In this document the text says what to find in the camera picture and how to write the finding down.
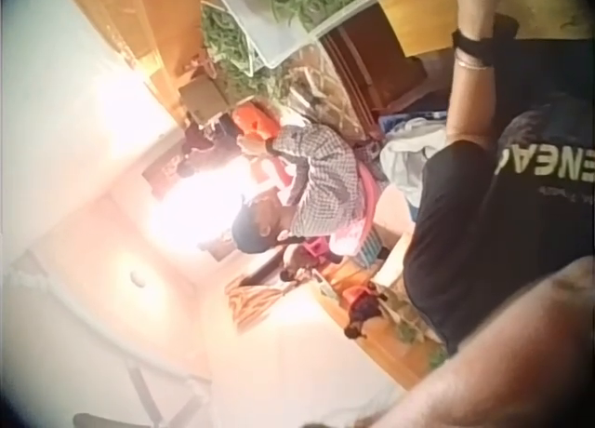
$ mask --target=plaid shirt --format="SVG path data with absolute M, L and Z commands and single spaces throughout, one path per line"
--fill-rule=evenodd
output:
M 381 188 L 387 185 L 377 161 L 378 147 L 367 144 L 354 150 L 324 125 L 285 126 L 272 148 L 296 164 L 288 199 L 288 205 L 297 203 L 289 229 L 293 235 L 330 235 L 364 215 L 358 161 L 370 169 Z

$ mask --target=white ceiling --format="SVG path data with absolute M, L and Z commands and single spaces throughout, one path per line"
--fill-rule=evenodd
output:
M 2 53 L 10 263 L 175 123 L 73 0 L 2 0 Z

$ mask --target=orange bag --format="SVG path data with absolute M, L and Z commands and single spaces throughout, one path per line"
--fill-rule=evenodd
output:
M 274 138 L 281 130 L 279 123 L 252 102 L 238 106 L 231 114 L 231 118 L 244 135 L 257 137 L 260 140 Z

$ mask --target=white cloth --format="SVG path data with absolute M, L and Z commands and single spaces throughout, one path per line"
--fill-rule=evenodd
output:
M 387 135 L 380 152 L 385 175 L 413 207 L 419 207 L 424 166 L 446 145 L 446 121 L 413 118 Z

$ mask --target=striped cloth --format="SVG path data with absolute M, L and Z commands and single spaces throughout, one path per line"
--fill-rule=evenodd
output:
M 381 249 L 382 240 L 380 240 L 380 235 L 376 229 L 372 228 L 360 251 L 353 257 L 353 261 L 362 268 L 370 268 L 376 262 Z

